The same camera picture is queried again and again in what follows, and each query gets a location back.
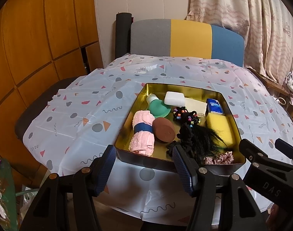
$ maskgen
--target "blue tissue pack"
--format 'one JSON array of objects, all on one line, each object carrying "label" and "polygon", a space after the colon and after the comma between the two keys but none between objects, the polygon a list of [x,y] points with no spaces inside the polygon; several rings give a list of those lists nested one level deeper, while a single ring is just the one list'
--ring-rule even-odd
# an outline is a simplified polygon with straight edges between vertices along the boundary
[{"label": "blue tissue pack", "polygon": [[206,99],[206,103],[207,103],[207,109],[209,113],[224,115],[223,108],[221,107],[218,100],[208,98]]}]

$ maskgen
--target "floor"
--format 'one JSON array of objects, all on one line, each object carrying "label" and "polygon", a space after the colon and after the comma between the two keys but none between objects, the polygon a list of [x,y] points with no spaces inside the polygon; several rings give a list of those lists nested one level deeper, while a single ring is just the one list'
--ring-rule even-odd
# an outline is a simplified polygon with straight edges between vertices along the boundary
[{"label": "floor", "polygon": [[[71,231],[76,231],[76,222],[74,215],[74,205],[71,198],[71,194],[68,194],[68,217]],[[94,206],[98,220],[101,224],[102,231],[139,231],[143,221],[118,212],[110,207],[107,207],[94,200]]]}]

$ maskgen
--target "round brown sponge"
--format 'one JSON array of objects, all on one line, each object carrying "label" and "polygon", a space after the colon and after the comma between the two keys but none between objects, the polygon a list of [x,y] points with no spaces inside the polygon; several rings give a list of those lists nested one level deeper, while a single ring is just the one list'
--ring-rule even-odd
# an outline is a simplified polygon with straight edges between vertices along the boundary
[{"label": "round brown sponge", "polygon": [[172,142],[175,138],[174,125],[164,117],[158,117],[153,121],[153,133],[163,142]]}]

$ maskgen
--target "pink patterned curtain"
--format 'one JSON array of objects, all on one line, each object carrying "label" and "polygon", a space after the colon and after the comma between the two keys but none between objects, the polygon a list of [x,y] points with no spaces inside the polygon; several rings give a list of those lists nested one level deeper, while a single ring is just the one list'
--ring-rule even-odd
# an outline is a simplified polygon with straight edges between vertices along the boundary
[{"label": "pink patterned curtain", "polygon": [[293,17],[281,0],[191,0],[187,20],[244,38],[244,67],[283,84],[293,70]]}]

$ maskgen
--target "tablecloth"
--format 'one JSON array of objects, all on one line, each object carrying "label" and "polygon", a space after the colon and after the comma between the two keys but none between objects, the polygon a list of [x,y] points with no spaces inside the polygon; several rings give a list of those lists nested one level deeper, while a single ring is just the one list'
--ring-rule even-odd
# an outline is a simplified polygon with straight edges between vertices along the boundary
[{"label": "tablecloth", "polygon": [[[222,60],[126,55],[106,69],[80,77],[58,91],[24,135],[31,154],[59,175],[73,174],[113,144],[138,93],[148,82],[215,90],[225,97],[241,138],[270,158],[291,160],[274,148],[281,138],[293,145],[293,123],[285,110],[247,69]],[[236,173],[244,177],[247,161]],[[250,189],[261,211],[270,201]],[[195,199],[176,173],[115,161],[103,204],[149,222],[186,225]],[[217,195],[212,224],[218,224]]]}]

